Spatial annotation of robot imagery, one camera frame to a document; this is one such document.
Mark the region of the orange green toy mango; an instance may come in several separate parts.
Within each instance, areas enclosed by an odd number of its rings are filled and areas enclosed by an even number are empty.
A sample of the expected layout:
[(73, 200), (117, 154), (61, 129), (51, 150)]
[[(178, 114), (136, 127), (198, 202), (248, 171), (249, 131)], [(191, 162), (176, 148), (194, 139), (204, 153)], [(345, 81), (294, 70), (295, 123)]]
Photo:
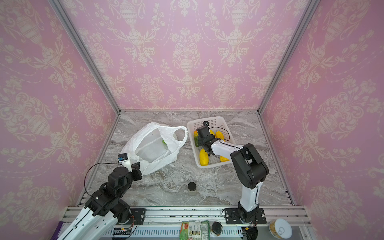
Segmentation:
[(194, 131), (194, 142), (195, 142), (195, 146), (199, 147), (199, 135), (197, 131)]

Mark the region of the long yellow toy fruit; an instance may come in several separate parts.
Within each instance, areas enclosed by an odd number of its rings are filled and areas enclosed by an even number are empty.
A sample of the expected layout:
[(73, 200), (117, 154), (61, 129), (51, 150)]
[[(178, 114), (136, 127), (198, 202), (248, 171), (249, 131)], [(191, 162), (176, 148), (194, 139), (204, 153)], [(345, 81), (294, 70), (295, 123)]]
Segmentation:
[(209, 155), (208, 155), (208, 153), (204, 149), (200, 150), (199, 160), (200, 160), (200, 165), (201, 166), (209, 165)]

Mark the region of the yellow orange toy fruit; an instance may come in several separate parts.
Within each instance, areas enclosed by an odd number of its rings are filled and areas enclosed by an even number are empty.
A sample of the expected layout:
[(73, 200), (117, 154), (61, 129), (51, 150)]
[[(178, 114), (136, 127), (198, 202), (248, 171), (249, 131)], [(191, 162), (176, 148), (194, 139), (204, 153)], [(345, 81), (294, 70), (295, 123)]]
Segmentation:
[(224, 163), (224, 162), (228, 162), (228, 161), (230, 161), (230, 159), (227, 159), (223, 156), (220, 156), (220, 162)]

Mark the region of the white plastic bag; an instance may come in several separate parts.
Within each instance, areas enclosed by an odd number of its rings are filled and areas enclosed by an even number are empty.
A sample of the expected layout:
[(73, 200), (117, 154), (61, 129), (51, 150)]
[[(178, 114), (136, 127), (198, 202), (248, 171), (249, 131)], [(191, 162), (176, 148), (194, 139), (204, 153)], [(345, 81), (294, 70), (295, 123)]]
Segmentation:
[(150, 175), (175, 162), (187, 138), (188, 130), (184, 126), (152, 122), (131, 137), (121, 154), (128, 153), (131, 164), (140, 163), (142, 174)]

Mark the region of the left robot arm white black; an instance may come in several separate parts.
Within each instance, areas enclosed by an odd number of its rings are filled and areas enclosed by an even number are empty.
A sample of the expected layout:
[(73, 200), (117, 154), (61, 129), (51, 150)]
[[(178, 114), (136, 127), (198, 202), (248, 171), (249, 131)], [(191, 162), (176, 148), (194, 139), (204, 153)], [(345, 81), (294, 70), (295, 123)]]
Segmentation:
[(135, 181), (142, 180), (140, 163), (120, 161), (85, 203), (75, 220), (58, 237), (59, 240), (98, 240), (117, 224), (134, 224), (136, 219), (122, 197)]

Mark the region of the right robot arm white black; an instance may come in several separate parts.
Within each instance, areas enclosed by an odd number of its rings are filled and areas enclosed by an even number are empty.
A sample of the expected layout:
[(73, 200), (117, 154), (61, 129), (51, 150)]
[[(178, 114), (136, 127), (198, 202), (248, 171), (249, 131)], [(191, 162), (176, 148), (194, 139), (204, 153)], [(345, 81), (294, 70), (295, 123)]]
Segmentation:
[(236, 175), (243, 185), (241, 199), (236, 212), (225, 209), (227, 224), (266, 224), (264, 210), (260, 208), (261, 186), (269, 174), (269, 168), (252, 144), (237, 146), (217, 138), (210, 132), (209, 122), (197, 128), (197, 143), (207, 157), (223, 157), (232, 162)]

